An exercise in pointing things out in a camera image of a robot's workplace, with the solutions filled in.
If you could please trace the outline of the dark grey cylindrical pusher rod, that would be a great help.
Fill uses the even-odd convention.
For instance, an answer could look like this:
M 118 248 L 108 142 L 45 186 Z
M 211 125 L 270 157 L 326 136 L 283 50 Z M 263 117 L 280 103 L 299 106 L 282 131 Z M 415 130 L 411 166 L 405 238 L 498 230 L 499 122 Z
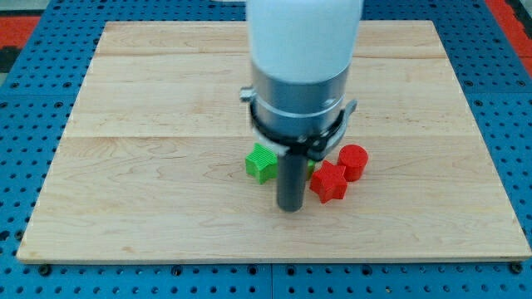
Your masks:
M 298 154 L 278 156 L 277 205 L 285 212 L 297 212 L 303 206 L 308 159 Z

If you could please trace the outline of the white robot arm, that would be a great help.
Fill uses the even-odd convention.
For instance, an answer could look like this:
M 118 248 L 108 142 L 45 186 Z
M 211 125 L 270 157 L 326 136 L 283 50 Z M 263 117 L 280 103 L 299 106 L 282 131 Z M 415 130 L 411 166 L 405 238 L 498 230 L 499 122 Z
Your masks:
M 252 84 L 240 92 L 259 141 L 278 158 L 276 201 L 303 206 L 308 162 L 344 136 L 357 102 L 346 102 L 362 0 L 249 0 Z

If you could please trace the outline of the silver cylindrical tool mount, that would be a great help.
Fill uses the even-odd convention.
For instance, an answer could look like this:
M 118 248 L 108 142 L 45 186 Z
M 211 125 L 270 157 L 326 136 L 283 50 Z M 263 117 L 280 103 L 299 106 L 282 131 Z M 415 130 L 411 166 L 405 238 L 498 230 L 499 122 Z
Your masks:
M 249 104 L 257 137 L 280 155 L 299 154 L 323 160 L 345 135 L 357 101 L 347 104 L 346 67 L 325 81 L 283 81 L 251 66 L 252 85 L 242 88 L 240 100 Z

